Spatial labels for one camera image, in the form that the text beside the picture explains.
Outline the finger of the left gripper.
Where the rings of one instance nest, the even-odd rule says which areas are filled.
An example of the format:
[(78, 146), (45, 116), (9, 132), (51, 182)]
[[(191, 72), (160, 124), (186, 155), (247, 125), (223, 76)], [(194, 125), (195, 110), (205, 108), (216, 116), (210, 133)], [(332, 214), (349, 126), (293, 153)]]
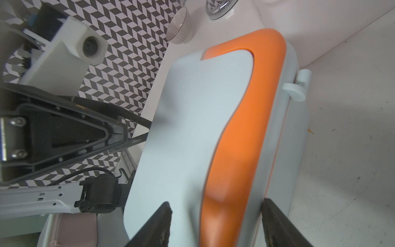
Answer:
[(32, 130), (37, 134), (37, 177), (131, 145), (135, 140), (128, 137), (123, 118), (146, 128), (152, 124), (114, 104), (69, 96), (33, 97), (40, 102), (31, 112)]

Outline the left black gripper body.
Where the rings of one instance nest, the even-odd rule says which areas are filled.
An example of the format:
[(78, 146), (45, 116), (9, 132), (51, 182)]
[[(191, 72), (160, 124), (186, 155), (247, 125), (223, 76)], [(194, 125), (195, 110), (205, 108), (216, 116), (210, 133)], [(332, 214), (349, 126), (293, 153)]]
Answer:
[(1, 185), (39, 175), (31, 120), (32, 107), (39, 104), (30, 91), (1, 82)]

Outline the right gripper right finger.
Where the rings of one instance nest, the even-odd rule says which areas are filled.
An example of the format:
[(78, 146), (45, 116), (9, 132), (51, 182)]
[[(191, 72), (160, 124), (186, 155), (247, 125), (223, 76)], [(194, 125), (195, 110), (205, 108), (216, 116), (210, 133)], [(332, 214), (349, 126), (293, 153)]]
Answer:
[(267, 247), (313, 247), (270, 198), (261, 205)]

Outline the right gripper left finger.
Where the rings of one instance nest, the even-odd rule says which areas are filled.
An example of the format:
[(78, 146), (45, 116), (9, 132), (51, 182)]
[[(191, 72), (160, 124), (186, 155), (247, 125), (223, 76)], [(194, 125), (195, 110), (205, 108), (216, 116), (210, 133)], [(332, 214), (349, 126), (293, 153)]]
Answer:
[(125, 247), (168, 247), (172, 210), (164, 202)]

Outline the blue first aid kit box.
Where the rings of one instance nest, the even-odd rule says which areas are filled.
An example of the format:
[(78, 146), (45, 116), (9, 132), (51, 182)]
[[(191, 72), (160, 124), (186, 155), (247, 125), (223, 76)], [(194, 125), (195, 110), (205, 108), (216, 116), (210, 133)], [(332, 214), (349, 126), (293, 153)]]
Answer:
[(169, 247), (265, 247), (261, 205), (288, 218), (310, 79), (269, 28), (177, 58), (125, 206), (129, 240), (169, 202)]

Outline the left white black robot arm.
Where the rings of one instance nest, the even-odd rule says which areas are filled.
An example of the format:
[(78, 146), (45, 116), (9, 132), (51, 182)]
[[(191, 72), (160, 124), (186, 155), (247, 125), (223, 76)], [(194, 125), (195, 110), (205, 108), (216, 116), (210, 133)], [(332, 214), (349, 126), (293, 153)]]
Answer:
[[(146, 128), (151, 121), (117, 105), (56, 96), (38, 88), (1, 83), (1, 185), (32, 180), (97, 154), (140, 144), (129, 138), (128, 119)], [(1, 191), (1, 218), (42, 214), (110, 213), (125, 206), (133, 181), (124, 184), (111, 171), (66, 184), (73, 172), (45, 187)]]

